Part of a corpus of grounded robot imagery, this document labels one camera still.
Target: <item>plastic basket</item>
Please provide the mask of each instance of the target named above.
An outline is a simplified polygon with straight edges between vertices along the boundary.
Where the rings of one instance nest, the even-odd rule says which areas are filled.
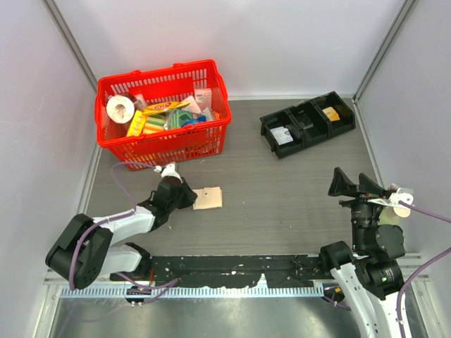
[[[148,104],[182,101],[194,95],[194,89],[210,88],[211,105],[219,119],[188,125],[156,134],[126,137],[127,127],[114,123],[106,113],[110,96],[122,93],[143,94]],[[128,74],[100,79],[95,102],[97,142],[120,161],[134,161],[151,165],[165,165],[220,154],[224,147],[227,126],[232,114],[227,102],[227,90],[213,60],[176,63],[172,68]],[[142,169],[129,165],[129,169]]]

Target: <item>black compartment tray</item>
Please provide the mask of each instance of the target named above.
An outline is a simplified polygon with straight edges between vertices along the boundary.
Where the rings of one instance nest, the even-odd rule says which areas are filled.
[[[323,112],[328,107],[335,109],[340,120],[329,120]],[[260,121],[261,135],[265,136],[271,151],[279,158],[355,129],[354,112],[335,92],[263,116]],[[277,127],[287,128],[293,141],[279,145],[271,132]]]

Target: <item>yellow package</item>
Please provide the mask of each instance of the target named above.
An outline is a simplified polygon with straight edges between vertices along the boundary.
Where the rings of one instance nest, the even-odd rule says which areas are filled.
[[[142,115],[151,116],[161,114],[171,109],[183,108],[189,105],[190,102],[177,102],[177,101],[168,101],[161,102],[159,104],[151,104],[142,111]]]
[[[135,116],[128,128],[127,136],[140,136],[142,128],[146,124],[146,117],[142,115],[141,111],[136,111]]]
[[[337,111],[334,108],[332,108],[332,107],[324,108],[323,109],[323,113],[326,114],[327,118],[331,122],[340,120],[340,116],[338,115]]]

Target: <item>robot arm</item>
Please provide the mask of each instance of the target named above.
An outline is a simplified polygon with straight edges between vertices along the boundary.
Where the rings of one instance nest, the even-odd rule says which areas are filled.
[[[47,254],[47,266],[68,280],[78,240],[93,224],[100,223],[86,238],[78,255],[73,280],[75,288],[84,289],[97,276],[107,273],[145,274],[150,262],[149,253],[132,243],[110,246],[135,234],[158,229],[175,209],[188,208],[197,198],[175,171],[175,164],[157,167],[156,172],[161,173],[157,190],[136,209],[101,218],[90,218],[85,214],[74,216]]]
[[[405,208],[399,201],[411,204],[413,196],[403,188],[384,190],[365,174],[354,184],[339,168],[328,194],[354,197],[340,201],[351,208],[352,250],[344,242],[323,246],[324,268],[343,290],[362,338],[400,337],[396,301],[404,280],[396,258],[405,255],[404,236],[399,226],[378,221],[384,207]],[[403,296],[402,317],[407,318],[404,303]],[[408,322],[403,325],[406,337],[411,337]]]

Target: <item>cardboard piece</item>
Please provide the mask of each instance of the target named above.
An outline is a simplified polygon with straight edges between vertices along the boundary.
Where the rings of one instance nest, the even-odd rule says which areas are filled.
[[[193,189],[197,199],[192,205],[194,210],[222,208],[223,192],[220,187]]]

